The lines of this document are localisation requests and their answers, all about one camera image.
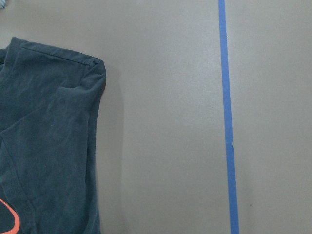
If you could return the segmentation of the black printed t-shirt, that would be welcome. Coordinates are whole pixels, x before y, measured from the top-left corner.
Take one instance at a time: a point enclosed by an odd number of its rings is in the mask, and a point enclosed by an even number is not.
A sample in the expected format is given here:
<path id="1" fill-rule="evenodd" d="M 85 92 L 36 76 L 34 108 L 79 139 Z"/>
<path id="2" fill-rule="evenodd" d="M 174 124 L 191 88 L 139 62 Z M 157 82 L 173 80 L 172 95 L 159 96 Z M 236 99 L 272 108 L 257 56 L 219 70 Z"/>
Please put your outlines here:
<path id="1" fill-rule="evenodd" d="M 0 51 L 0 231 L 98 234 L 102 60 L 19 38 Z"/>

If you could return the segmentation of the blue tape grid lines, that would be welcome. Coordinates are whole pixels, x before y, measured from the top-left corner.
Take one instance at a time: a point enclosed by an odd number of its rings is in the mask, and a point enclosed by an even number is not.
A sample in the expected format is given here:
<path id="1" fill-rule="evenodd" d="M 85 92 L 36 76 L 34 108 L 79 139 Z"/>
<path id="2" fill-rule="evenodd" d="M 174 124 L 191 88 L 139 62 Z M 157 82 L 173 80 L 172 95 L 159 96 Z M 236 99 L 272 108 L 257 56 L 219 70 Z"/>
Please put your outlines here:
<path id="1" fill-rule="evenodd" d="M 239 234 L 225 1 L 218 2 L 230 233 Z"/>

